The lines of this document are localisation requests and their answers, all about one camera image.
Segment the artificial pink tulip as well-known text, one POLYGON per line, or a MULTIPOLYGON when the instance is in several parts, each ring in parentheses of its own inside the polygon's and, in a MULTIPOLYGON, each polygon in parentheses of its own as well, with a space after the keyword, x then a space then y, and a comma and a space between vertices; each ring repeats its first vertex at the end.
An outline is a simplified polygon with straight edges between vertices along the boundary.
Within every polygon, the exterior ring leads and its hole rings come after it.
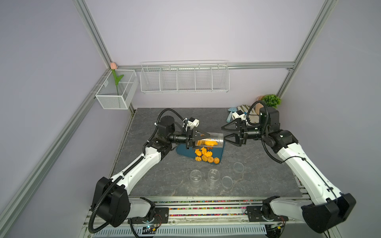
POLYGON ((117 66, 117 64, 115 62, 111 62, 110 63, 110 69, 111 69, 112 75, 114 77, 115 86, 116 86, 116 90, 117 90, 117 95, 119 95, 118 85, 119 85, 120 81, 123 79, 124 75, 123 74, 117 75, 116 70, 118 69, 118 66, 117 66))

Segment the teal plastic tray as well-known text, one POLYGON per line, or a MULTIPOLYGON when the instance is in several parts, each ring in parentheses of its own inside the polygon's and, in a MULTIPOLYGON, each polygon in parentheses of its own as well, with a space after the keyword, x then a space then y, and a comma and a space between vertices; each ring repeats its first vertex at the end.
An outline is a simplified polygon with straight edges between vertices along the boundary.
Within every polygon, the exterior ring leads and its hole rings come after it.
POLYGON ((199 145, 195 147, 186 148, 185 145, 181 144, 176 148, 176 152, 179 155, 193 158, 196 157, 213 157, 213 158, 222 158, 222 154, 224 151, 225 142, 224 141, 216 141, 216 144, 211 145, 211 140, 205 144, 205 141, 199 141, 199 145))

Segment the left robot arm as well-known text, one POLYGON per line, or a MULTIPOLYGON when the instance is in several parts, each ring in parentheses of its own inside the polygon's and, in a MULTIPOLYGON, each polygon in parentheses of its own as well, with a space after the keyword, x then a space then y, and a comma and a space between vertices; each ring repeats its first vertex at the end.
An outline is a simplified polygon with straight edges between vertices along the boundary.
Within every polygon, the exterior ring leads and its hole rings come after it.
POLYGON ((144 143, 142 153, 111 178, 102 177, 97 182, 88 222, 89 233, 98 233, 109 225, 118 227, 132 218, 153 221, 155 203, 129 195, 139 180, 172 151, 174 144, 183 144, 189 149, 210 137, 209 133, 198 129, 198 125, 197 119, 187 119, 173 109, 164 109, 158 115, 155 130, 144 143))

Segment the white mesh wall basket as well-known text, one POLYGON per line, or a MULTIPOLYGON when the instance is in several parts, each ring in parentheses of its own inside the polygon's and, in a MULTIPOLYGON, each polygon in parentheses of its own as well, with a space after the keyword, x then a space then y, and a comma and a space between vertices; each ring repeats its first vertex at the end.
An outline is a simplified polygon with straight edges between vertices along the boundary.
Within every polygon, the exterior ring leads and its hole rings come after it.
POLYGON ((138 85, 135 70, 111 69, 95 96, 103 109, 128 110, 138 85))

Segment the potted green plant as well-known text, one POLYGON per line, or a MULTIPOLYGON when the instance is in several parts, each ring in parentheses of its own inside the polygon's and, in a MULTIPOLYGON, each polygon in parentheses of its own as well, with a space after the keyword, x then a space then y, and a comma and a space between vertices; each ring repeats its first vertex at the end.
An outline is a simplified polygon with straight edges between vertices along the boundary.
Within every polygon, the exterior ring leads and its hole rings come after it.
POLYGON ((275 94, 260 96, 258 100, 265 102, 268 107, 273 107, 275 109, 281 105, 281 99, 275 94))

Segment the clear cookie jar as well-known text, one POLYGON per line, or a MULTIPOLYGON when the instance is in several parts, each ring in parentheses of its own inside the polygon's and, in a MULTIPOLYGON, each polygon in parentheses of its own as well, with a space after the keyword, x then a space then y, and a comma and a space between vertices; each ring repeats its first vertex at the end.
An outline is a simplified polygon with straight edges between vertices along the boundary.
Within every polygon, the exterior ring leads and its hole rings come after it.
POLYGON ((209 132, 209 137, 199 140, 196 145, 199 147, 222 148, 224 146, 224 135, 209 132))
POLYGON ((218 187, 220 181, 220 172, 217 169, 211 169, 207 175, 207 183, 209 188, 214 189, 218 187))
POLYGON ((203 174, 199 170, 192 170, 190 173, 190 183, 193 187, 200 187, 203 181, 203 174))

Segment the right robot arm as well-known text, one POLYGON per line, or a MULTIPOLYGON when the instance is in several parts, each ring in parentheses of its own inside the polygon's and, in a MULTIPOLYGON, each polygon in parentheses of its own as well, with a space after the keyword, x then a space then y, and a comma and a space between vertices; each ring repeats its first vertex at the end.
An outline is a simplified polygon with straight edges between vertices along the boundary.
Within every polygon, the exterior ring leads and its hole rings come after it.
POLYGON ((286 164, 307 190, 309 200, 292 200, 272 196, 262 202, 258 215, 266 221, 276 218, 292 218, 306 223, 316 233, 324 233, 345 222, 356 205, 350 193, 342 193, 306 155, 296 137, 280 127, 279 111, 269 107, 264 101, 259 122, 252 123, 249 117, 238 117, 222 126, 230 132, 224 137, 235 146, 246 144, 247 140, 259 140, 265 153, 275 162, 286 164))

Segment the blue garden trowel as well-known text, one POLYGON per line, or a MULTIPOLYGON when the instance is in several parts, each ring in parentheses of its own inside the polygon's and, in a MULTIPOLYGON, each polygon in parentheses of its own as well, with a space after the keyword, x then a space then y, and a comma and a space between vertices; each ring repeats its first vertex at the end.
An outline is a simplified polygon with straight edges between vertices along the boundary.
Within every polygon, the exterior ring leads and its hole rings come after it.
POLYGON ((229 112, 229 115, 228 115, 227 120, 226 120, 227 123, 232 121, 232 115, 233 115, 233 113, 237 112, 237 108, 231 107, 228 109, 228 112, 229 112))

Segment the beige gardening glove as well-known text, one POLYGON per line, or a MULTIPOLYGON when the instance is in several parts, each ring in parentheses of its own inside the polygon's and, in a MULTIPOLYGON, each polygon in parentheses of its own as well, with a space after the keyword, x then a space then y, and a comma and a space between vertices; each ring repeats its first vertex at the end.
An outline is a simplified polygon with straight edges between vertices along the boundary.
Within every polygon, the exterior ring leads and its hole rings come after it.
POLYGON ((247 119, 249 118, 251 121, 258 121, 259 116, 255 112, 255 107, 253 107, 249 112, 250 106, 249 105, 240 105, 238 106, 238 111, 241 111, 244 115, 243 118, 247 119))

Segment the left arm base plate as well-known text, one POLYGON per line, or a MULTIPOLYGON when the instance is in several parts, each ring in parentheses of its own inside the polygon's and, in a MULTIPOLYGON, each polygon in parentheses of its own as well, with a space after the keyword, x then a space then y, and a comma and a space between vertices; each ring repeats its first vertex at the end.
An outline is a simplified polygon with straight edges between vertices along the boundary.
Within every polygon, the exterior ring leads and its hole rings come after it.
POLYGON ((169 220, 168 207, 156 207, 152 218, 132 218, 133 224, 167 224, 169 220))

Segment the batch orange cookies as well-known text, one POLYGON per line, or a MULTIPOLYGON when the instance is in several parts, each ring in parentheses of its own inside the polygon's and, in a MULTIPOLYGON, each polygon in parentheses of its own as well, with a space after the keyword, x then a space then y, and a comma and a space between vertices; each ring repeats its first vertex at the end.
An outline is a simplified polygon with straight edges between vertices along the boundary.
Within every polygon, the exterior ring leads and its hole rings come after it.
POLYGON ((218 145, 218 142, 216 140, 212 140, 212 139, 209 139, 210 141, 207 142, 207 146, 206 147, 214 147, 214 146, 217 146, 218 145))
POLYGON ((218 157, 213 157, 212 151, 203 150, 201 153, 202 153, 202 156, 201 156, 202 161, 214 163, 214 164, 220 163, 220 159, 218 157))

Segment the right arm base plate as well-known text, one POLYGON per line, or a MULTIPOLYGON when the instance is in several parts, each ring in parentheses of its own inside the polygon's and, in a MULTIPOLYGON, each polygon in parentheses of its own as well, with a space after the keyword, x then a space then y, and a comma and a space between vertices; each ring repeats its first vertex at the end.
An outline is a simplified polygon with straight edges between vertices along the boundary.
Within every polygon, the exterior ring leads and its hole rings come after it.
POLYGON ((286 216, 275 215, 262 205, 247 206, 245 215, 248 216, 250 222, 288 222, 289 218, 286 216))

